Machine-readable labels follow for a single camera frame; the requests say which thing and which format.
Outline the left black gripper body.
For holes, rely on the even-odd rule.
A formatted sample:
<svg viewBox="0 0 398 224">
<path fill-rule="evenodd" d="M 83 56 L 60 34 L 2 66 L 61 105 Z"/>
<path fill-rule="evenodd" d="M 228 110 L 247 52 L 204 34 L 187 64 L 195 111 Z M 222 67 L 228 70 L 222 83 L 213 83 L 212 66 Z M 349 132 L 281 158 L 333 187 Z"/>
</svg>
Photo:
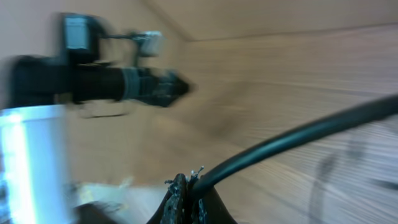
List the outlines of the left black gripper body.
<svg viewBox="0 0 398 224">
<path fill-rule="evenodd" d="M 157 76 L 149 68 L 123 68 L 122 100 L 136 100 L 147 105 L 169 107 L 174 102 L 174 75 Z"/>
</svg>

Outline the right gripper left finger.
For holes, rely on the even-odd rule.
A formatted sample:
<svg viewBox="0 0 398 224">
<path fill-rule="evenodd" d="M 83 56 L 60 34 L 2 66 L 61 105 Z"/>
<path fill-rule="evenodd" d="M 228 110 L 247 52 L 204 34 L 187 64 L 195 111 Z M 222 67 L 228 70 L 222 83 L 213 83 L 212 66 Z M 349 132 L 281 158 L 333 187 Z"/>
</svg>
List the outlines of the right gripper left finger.
<svg viewBox="0 0 398 224">
<path fill-rule="evenodd" d="M 184 224 L 187 197 L 187 179 L 177 174 L 173 180 L 166 180 L 167 193 L 147 224 Z"/>
</svg>

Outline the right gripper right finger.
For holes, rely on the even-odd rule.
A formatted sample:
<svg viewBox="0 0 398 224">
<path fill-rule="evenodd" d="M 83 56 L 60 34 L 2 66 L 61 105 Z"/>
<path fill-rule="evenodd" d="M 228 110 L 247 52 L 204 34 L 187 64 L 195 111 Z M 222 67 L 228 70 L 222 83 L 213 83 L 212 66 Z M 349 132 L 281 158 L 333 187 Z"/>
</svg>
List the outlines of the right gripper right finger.
<svg viewBox="0 0 398 224">
<path fill-rule="evenodd" d="M 237 224 L 214 187 L 189 206 L 189 223 L 192 224 Z"/>
</svg>

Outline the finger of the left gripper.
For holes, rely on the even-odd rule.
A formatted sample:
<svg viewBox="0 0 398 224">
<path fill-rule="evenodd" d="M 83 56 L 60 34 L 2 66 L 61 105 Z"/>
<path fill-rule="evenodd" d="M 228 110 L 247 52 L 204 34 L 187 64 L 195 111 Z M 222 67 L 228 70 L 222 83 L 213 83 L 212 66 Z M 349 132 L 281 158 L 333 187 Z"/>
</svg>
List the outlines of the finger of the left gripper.
<svg viewBox="0 0 398 224">
<path fill-rule="evenodd" d="M 172 104 L 190 92 L 190 82 L 180 73 L 170 73 L 169 78 L 172 85 L 169 88 L 170 104 Z"/>
</svg>

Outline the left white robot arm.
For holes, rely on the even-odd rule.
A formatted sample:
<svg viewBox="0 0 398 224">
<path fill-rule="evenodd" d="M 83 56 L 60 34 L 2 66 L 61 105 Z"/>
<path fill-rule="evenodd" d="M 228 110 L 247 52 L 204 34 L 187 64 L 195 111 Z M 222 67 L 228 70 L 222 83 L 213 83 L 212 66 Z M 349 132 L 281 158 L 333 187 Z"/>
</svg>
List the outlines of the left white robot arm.
<svg viewBox="0 0 398 224">
<path fill-rule="evenodd" d="M 156 57 L 162 34 L 130 32 L 129 67 L 100 60 L 112 39 L 99 17 L 60 13 L 55 57 L 21 55 L 10 65 L 9 98 L 1 110 L 1 222 L 110 223 L 94 205 L 79 205 L 67 150 L 67 105 L 95 100 L 140 101 L 167 108 L 189 92 L 175 71 L 156 75 L 140 60 Z"/>
</svg>

